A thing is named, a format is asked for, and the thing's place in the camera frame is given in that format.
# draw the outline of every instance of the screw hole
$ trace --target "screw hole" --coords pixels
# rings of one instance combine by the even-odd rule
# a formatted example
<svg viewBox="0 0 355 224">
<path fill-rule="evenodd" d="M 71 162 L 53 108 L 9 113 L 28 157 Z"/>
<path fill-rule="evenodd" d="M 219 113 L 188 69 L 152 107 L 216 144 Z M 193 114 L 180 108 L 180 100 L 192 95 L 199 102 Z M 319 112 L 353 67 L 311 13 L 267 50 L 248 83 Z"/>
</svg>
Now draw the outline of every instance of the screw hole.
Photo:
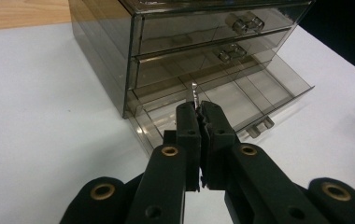
<svg viewBox="0 0 355 224">
<path fill-rule="evenodd" d="M 175 156 L 178 154 L 178 149 L 175 147 L 164 147 L 161 149 L 161 152 L 164 154 L 164 156 Z"/>
<path fill-rule="evenodd" d="M 241 147 L 241 152 L 248 156 L 254 156 L 257 154 L 257 150 L 253 147 Z"/>
<path fill-rule="evenodd" d="M 115 190 L 112 184 L 99 184 L 91 190 L 91 197 L 96 201 L 102 201 L 113 195 Z"/>
<path fill-rule="evenodd" d="M 329 182 L 323 183 L 322 190 L 323 192 L 326 193 L 326 195 L 338 201 L 346 202 L 351 199 L 351 196 L 346 189 L 343 189 L 340 186 L 333 183 L 329 183 Z"/>
<path fill-rule="evenodd" d="M 161 216 L 162 210 L 161 207 L 159 206 L 149 206 L 146 211 L 145 211 L 145 215 L 148 218 L 159 218 Z"/>
<path fill-rule="evenodd" d="M 296 207 L 290 207 L 288 209 L 289 215 L 291 215 L 291 217 L 297 218 L 297 219 L 304 219 L 305 218 L 305 214 L 304 212 Z"/>
</svg>

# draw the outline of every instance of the transparent drawer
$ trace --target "transparent drawer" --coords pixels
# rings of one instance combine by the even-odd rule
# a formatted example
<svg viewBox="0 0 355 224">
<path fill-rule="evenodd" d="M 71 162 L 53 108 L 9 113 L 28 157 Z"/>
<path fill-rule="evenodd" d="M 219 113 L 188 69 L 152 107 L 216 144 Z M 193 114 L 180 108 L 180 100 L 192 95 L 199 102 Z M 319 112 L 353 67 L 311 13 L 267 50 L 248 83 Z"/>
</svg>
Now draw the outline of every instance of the transparent drawer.
<svg viewBox="0 0 355 224">
<path fill-rule="evenodd" d="M 278 46 L 287 32 L 281 31 L 237 42 L 150 58 L 136 57 L 136 60 L 132 62 L 135 69 L 131 70 L 130 86 L 132 89 L 140 88 L 184 74 L 217 69 L 215 67 L 222 67 L 231 74 L 244 69 L 242 61 L 245 61 L 245 57 L 259 52 L 263 52 L 261 63 L 267 62 L 275 55 L 272 49 Z"/>
<path fill-rule="evenodd" d="M 278 56 L 267 63 L 252 63 L 243 71 L 228 74 L 208 70 L 201 76 L 190 74 L 157 85 L 130 91 L 131 118 L 148 153 L 163 141 L 163 131 L 175 130 L 175 109 L 186 102 L 191 84 L 199 86 L 200 100 L 220 105 L 236 132 L 264 119 L 311 87 Z"/>
<path fill-rule="evenodd" d="M 308 3 L 289 7 L 259 8 L 229 12 L 147 16 L 144 19 L 140 50 L 147 54 L 167 49 L 267 33 L 294 25 Z"/>
</svg>

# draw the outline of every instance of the drawer front panel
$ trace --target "drawer front panel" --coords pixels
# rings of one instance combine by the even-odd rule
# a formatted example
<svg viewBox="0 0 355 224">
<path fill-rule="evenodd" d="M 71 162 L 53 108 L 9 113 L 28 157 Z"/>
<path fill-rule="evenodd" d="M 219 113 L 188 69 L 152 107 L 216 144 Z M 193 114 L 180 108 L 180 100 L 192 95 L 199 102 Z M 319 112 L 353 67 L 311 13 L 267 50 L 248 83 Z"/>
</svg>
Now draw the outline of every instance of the drawer front panel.
<svg viewBox="0 0 355 224">
<path fill-rule="evenodd" d="M 295 24 L 306 8 L 299 5 L 145 18 L 139 54 L 286 28 Z"/>
<path fill-rule="evenodd" d="M 258 52 L 268 52 L 260 63 L 271 60 L 272 51 L 288 31 L 223 44 L 203 49 L 192 49 L 156 58 L 138 59 L 135 86 L 143 87 L 172 77 L 218 68 L 231 74 L 242 70 L 245 58 Z"/>
</svg>

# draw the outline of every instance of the cabinet side panel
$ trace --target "cabinet side panel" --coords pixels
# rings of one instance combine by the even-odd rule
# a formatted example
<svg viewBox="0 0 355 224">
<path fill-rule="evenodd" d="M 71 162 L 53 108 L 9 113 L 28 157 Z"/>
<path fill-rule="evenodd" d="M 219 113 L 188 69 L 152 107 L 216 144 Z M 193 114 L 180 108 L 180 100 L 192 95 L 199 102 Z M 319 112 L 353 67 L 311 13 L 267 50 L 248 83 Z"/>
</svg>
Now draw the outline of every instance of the cabinet side panel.
<svg viewBox="0 0 355 224">
<path fill-rule="evenodd" d="M 131 15 L 117 0 L 69 0 L 75 38 L 124 116 Z"/>
</svg>

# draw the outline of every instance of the open drawer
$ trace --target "open drawer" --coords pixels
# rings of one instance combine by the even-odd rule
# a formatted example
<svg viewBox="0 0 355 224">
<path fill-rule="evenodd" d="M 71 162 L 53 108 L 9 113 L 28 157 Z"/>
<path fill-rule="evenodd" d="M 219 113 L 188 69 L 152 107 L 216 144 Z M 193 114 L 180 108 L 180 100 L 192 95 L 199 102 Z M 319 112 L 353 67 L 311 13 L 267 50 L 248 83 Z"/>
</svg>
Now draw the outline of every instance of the open drawer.
<svg viewBox="0 0 355 224">
<path fill-rule="evenodd" d="M 198 84 L 200 100 L 220 105 L 236 132 L 267 118 L 311 89 L 278 56 L 232 74 L 215 72 L 165 81 L 158 85 L 159 91 L 154 85 L 151 90 L 148 87 L 131 92 L 137 99 L 131 122 L 142 141 L 148 143 L 148 153 L 163 142 L 163 131 L 176 129 L 176 107 L 186 102 L 193 82 Z"/>
</svg>

